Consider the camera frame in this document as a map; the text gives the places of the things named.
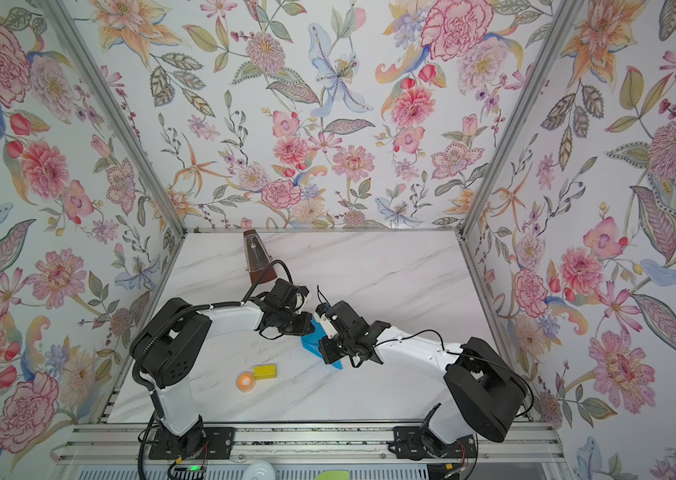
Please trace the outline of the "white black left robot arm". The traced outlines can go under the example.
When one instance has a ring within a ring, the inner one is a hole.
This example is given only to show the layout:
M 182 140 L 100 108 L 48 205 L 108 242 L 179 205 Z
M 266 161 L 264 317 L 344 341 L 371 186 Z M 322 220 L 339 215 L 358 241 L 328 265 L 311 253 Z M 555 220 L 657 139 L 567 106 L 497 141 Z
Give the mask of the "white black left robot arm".
M 303 310 L 308 296 L 307 287 L 278 279 L 270 291 L 237 301 L 168 300 L 130 346 L 131 378 L 147 390 L 158 425 L 177 438 L 202 425 L 188 376 L 207 339 L 269 328 L 279 336 L 310 334 L 312 314 Z

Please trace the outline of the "blue square paper sheet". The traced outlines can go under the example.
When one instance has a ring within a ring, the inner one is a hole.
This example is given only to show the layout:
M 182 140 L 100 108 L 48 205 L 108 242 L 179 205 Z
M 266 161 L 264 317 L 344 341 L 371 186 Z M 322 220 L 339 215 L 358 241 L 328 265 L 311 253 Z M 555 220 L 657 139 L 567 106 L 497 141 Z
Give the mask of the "blue square paper sheet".
M 311 319 L 310 326 L 313 328 L 313 331 L 301 338 L 301 345 L 320 360 L 324 360 L 322 353 L 319 351 L 319 341 L 326 336 L 326 332 L 315 317 Z

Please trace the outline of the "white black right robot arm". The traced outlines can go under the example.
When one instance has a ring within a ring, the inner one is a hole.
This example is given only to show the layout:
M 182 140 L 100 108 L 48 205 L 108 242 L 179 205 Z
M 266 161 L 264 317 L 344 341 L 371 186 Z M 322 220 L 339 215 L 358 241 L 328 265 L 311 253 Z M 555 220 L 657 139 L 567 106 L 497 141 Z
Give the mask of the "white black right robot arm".
M 327 364 L 343 359 L 354 368 L 366 363 L 423 375 L 447 387 L 450 398 L 433 407 L 421 424 L 420 437 L 449 446 L 476 435 L 505 440 L 529 394 L 524 379 L 484 340 L 458 345 L 437 335 L 407 333 L 388 322 L 369 324 L 347 302 L 320 303 L 317 319 L 326 335 L 318 351 Z

